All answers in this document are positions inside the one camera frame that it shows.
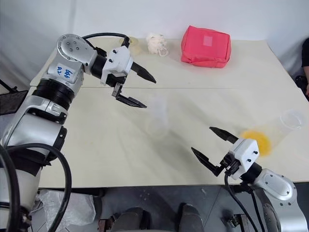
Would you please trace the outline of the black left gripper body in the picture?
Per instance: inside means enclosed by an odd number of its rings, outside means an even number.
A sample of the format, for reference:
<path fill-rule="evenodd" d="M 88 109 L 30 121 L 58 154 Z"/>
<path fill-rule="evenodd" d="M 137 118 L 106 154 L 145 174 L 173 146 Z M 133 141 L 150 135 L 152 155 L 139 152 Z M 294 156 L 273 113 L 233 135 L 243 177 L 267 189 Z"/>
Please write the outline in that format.
<path fill-rule="evenodd" d="M 116 77 L 113 74 L 108 74 L 105 83 L 110 87 L 115 87 L 117 83 L 124 84 L 125 81 L 126 81 L 126 76 Z"/>

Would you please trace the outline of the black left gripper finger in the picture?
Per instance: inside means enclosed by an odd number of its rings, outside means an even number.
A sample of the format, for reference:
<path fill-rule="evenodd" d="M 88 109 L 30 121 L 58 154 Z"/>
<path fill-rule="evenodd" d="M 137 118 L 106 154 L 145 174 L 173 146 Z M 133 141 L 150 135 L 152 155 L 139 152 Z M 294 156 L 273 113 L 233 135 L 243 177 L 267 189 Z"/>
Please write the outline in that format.
<path fill-rule="evenodd" d="M 141 65 L 133 62 L 131 66 L 131 70 L 133 70 L 139 77 L 150 81 L 152 83 L 156 83 L 155 78 Z"/>
<path fill-rule="evenodd" d="M 121 83 L 116 83 L 112 92 L 112 96 L 116 98 L 116 100 L 132 106 L 132 107 L 137 107 L 137 108 L 146 108 L 147 106 L 141 103 L 140 101 L 132 98 L 132 97 L 125 97 L 121 94 L 122 92 L 122 87 L 123 84 Z"/>

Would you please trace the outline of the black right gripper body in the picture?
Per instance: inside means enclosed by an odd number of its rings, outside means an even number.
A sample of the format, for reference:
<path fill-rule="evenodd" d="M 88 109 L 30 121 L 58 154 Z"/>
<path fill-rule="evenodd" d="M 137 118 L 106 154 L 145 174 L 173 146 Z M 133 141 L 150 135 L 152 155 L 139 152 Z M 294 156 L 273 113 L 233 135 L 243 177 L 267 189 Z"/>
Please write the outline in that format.
<path fill-rule="evenodd" d="M 232 154 L 226 154 L 220 164 L 226 170 L 227 174 L 234 174 L 239 169 L 240 161 Z"/>

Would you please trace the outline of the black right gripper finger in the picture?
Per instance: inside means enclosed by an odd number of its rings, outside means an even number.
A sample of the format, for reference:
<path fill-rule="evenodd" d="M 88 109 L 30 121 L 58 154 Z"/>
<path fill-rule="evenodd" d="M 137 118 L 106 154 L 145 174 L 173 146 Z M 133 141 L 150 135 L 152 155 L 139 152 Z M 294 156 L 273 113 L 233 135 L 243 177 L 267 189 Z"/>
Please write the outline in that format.
<path fill-rule="evenodd" d="M 218 137 L 220 137 L 221 139 L 223 139 L 224 141 L 229 141 L 230 143 L 234 144 L 237 140 L 238 137 L 234 136 L 233 134 L 217 128 L 217 127 L 209 127 L 209 129 L 214 132 Z"/>
<path fill-rule="evenodd" d="M 210 170 L 216 177 L 223 171 L 225 168 L 224 166 L 215 166 L 209 161 L 209 158 L 202 154 L 200 151 L 196 150 L 195 148 L 191 147 L 196 158 L 199 160 L 201 164 L 203 164 L 208 170 Z"/>

